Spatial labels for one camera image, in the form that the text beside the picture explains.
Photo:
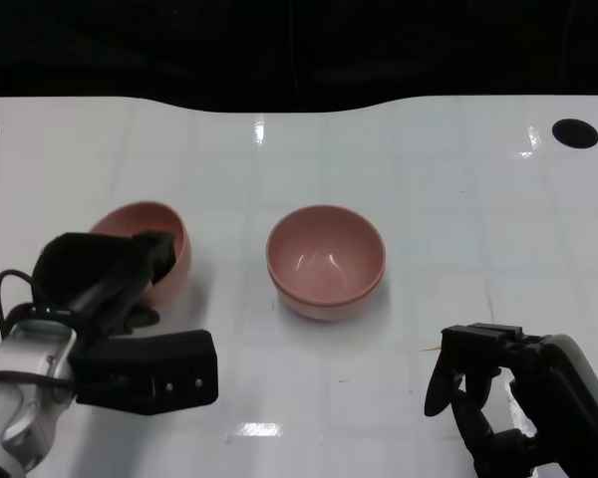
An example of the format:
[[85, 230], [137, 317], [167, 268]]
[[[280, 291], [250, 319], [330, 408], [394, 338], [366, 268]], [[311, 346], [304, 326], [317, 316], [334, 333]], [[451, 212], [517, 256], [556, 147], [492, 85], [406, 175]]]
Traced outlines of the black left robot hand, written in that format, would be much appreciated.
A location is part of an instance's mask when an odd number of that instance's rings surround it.
[[36, 262], [33, 303], [66, 312], [69, 326], [87, 341], [128, 335], [159, 322], [144, 293], [174, 264], [174, 235], [165, 231], [132, 237], [66, 233]]

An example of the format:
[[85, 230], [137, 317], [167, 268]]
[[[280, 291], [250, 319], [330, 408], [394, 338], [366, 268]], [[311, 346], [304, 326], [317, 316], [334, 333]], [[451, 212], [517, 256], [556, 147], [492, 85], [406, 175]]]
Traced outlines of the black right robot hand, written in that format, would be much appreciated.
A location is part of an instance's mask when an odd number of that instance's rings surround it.
[[[512, 397], [533, 423], [494, 431], [482, 409], [492, 381], [513, 375]], [[520, 327], [472, 324], [443, 329], [424, 414], [450, 408], [479, 477], [529, 477], [555, 463], [569, 477], [598, 477], [598, 377], [566, 335], [531, 336]]]

